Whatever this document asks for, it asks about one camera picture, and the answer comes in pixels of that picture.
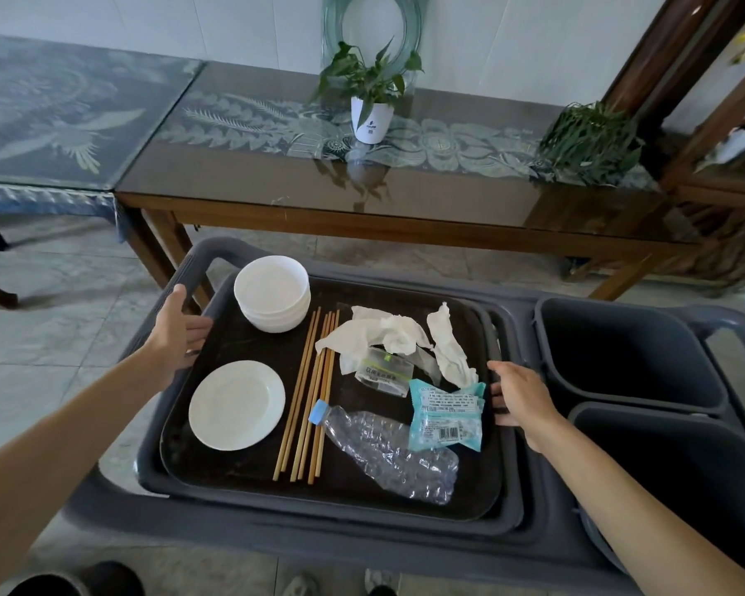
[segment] shoe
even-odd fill
[[[292,578],[281,596],[320,596],[320,586],[314,577],[301,573]]]
[[[370,594],[377,587],[387,587],[394,594],[400,589],[400,574],[391,571],[376,571],[367,569],[365,571],[365,590]]]

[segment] barcode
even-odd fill
[[[438,438],[440,441],[457,440],[458,427],[441,427],[438,430]]]

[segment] plastic bottle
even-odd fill
[[[387,491],[444,505],[453,497],[458,457],[446,447],[408,449],[408,427],[370,411],[346,412],[318,400],[309,421]]]

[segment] potted plant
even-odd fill
[[[403,74],[407,70],[422,70],[422,59],[412,50],[404,68],[392,72],[386,54],[389,40],[375,56],[375,64],[368,67],[358,46],[339,43],[339,51],[331,64],[320,73],[315,97],[329,87],[329,78],[341,78],[341,96],[350,99],[350,116],[356,138],[365,144],[378,144],[386,135],[395,113],[394,102],[406,91]]]
[[[569,171],[586,184],[617,186],[640,161],[643,144],[626,113],[603,102],[575,102],[560,113],[538,153],[556,171]]]

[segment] white flower pot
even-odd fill
[[[363,100],[355,96],[350,99],[350,118],[353,121],[353,131],[360,142],[378,144],[386,136],[389,124],[392,122],[392,116],[395,114],[395,107],[388,104],[372,105],[370,116],[367,117],[363,125],[359,125],[357,128],[363,105]]]

